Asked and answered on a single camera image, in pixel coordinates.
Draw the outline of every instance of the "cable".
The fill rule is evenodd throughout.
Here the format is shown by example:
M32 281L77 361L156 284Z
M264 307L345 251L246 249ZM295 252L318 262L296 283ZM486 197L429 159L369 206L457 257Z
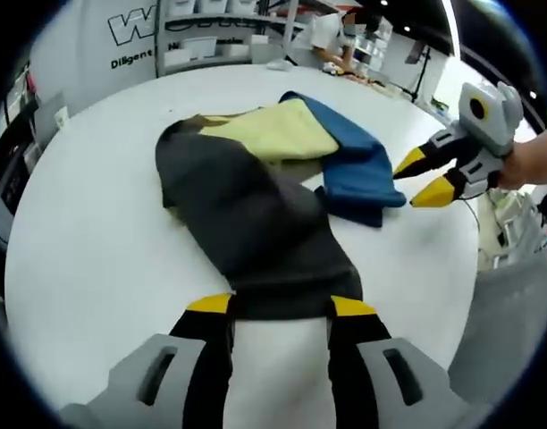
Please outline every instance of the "cable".
M476 214L476 212L474 211L470 203L468 203L468 201L466 201L465 199L461 199L460 201L464 202L464 204L467 205L468 210L470 210L470 213L472 213L472 216L474 216L476 220L476 226L478 227L478 230L480 231L480 220L478 219L478 215Z

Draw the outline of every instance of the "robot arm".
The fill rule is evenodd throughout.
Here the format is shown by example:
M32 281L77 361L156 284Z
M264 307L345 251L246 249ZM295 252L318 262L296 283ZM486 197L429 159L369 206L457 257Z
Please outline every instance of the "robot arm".
M459 119L413 149L393 178L414 177L455 159L456 166L420 191L411 205L443 207L456 199L477 197L497 186L523 115L520 96L513 87L503 82L497 88L465 83Z

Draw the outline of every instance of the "round table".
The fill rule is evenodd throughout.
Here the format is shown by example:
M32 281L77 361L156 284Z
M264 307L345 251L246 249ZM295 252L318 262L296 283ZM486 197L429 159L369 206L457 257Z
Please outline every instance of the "round table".
M287 90L369 130L393 165L442 127L404 99L320 71L240 65L126 89L55 136L21 199L5 270L13 345L53 408L91 400L111 367L152 334L168 333L190 302L230 290L163 209L155 166L161 132L194 114L272 105ZM412 198L436 175L396 186ZM322 182L318 175L304 184ZM387 211L380 230L333 216L330 224L360 273L365 302L391 335L448 368L475 283L478 236L468 207L406 205ZM237 322L235 346L224 427L280 424L288 414L279 407L293 409L298 427L334 427L324 320Z

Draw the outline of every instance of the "fabric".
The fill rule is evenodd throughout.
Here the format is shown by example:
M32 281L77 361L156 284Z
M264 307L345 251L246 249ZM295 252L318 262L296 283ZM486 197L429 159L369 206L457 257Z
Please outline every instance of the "fabric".
M287 92L280 103L303 100L340 149L323 158L324 187L316 191L329 213L368 226L383 226L383 208L401 207L405 196L394 188L391 161L383 145L330 107Z
M186 129L174 124L156 145L163 204L243 298L243 317L318 317L331 295L362 299L313 192L274 175L238 141Z
M200 134L238 140L264 161L319 158L339 148L298 98L240 115L224 125L207 126Z
M343 33L344 14L338 12L315 17L291 42L291 59L301 66L319 68L323 61L313 54L314 46L331 55L341 55L341 48L351 46L354 41Z

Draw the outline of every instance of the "logo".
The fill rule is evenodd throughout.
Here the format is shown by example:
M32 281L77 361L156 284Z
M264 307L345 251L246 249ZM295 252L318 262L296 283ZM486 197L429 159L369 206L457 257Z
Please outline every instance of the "logo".
M155 34L155 5L145 11L144 8L132 9L126 14L113 16L107 20L114 43L117 46L130 43L135 35L148 38Z

